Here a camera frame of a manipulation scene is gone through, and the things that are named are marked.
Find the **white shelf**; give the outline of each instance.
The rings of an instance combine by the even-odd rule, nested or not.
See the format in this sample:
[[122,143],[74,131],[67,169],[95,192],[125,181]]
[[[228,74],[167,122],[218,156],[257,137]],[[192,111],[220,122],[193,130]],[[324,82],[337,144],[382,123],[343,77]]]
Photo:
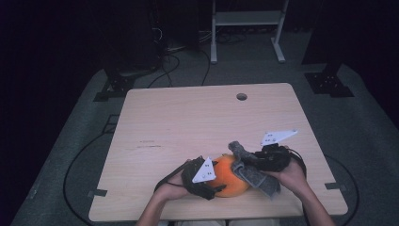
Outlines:
[[217,12],[215,25],[279,24],[280,10]]

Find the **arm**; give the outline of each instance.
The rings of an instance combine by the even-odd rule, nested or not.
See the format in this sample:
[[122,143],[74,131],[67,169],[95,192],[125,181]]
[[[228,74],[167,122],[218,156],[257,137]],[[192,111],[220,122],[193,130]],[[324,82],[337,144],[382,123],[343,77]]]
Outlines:
[[[181,185],[182,173],[179,172],[169,179],[170,183]],[[160,186],[150,198],[146,208],[136,223],[136,226],[152,226],[158,225],[159,218],[164,210],[165,204],[171,200],[177,200],[188,194],[188,191],[181,186],[173,186],[163,184]]]
[[318,200],[313,190],[306,181],[302,168],[291,159],[290,164],[281,172],[265,172],[270,176],[276,177],[279,182],[294,192],[294,194],[302,201],[306,210],[311,226],[328,226],[335,225],[331,216],[325,207]]

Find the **forearm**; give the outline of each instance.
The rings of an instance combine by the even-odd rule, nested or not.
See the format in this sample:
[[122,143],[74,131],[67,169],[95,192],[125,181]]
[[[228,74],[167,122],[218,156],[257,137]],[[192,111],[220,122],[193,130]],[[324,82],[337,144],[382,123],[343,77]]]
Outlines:
[[296,195],[302,201],[311,226],[335,225],[331,216],[309,186],[301,189]]
[[152,226],[158,225],[162,210],[164,209],[166,199],[153,195],[136,223],[136,226]]

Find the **hole in table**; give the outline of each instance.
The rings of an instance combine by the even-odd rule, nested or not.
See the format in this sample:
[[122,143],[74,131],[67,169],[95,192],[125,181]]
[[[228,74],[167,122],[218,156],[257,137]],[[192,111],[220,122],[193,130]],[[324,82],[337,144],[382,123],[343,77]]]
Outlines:
[[240,101],[245,101],[247,99],[247,95],[245,93],[238,93],[237,94],[237,99]]

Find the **white triangle marker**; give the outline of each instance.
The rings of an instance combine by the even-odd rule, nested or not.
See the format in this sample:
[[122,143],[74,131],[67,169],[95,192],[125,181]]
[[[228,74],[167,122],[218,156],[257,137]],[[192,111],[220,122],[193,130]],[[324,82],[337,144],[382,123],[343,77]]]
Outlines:
[[298,131],[296,129],[286,130],[286,131],[266,132],[266,134],[262,139],[261,145],[265,146],[269,144],[279,143],[280,141],[288,137],[291,137],[297,133]]
[[211,158],[208,157],[194,176],[193,183],[212,181],[215,178],[214,165],[212,164]]

